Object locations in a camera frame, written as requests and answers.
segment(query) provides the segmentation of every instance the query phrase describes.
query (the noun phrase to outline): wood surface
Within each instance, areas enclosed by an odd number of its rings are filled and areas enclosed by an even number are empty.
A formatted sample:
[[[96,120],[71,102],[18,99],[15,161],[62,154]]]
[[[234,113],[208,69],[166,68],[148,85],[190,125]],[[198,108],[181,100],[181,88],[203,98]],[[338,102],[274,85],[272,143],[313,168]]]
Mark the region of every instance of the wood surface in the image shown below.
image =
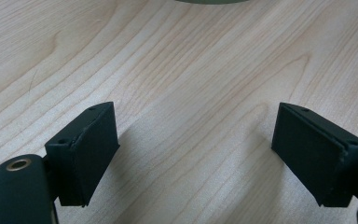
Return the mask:
[[[279,102],[358,135],[358,0],[0,0],[0,163],[106,101],[121,148],[61,223],[356,223],[270,145]]]

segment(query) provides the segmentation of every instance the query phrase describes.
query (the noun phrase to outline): green plate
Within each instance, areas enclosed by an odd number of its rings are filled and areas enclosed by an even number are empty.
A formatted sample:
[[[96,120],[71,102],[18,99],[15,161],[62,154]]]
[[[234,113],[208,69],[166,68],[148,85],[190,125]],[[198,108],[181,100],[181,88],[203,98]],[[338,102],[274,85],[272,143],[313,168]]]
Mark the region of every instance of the green plate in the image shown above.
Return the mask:
[[[177,1],[196,3],[196,4],[220,5],[220,4],[244,2],[246,0],[177,0]]]

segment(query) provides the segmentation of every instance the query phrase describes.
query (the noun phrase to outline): curved green edge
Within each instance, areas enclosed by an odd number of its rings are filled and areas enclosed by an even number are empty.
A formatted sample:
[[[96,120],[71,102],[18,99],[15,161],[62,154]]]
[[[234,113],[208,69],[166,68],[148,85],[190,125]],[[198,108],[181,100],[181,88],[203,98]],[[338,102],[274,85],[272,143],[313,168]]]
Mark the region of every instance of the curved green edge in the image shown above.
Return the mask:
[[[195,3],[195,4],[208,4],[208,5],[221,5],[228,3],[238,3],[247,0],[177,0],[179,2]]]

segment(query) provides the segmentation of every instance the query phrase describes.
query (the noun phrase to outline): wood grain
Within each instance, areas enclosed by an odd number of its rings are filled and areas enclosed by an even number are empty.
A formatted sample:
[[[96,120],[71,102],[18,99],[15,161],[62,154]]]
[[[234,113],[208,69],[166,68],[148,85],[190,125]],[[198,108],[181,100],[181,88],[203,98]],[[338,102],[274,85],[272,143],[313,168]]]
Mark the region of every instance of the wood grain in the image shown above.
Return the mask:
[[[279,102],[358,135],[358,1],[0,0],[0,163],[105,101],[121,148],[61,223],[356,223],[270,142]]]

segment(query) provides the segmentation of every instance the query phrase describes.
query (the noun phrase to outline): green rim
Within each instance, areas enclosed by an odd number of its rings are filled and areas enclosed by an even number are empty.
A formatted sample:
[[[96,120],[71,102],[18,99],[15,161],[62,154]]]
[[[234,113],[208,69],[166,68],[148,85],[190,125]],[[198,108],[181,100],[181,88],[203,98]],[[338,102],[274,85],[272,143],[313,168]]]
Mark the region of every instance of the green rim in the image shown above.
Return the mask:
[[[177,0],[177,1],[195,3],[195,4],[220,5],[220,4],[244,2],[246,0]]]

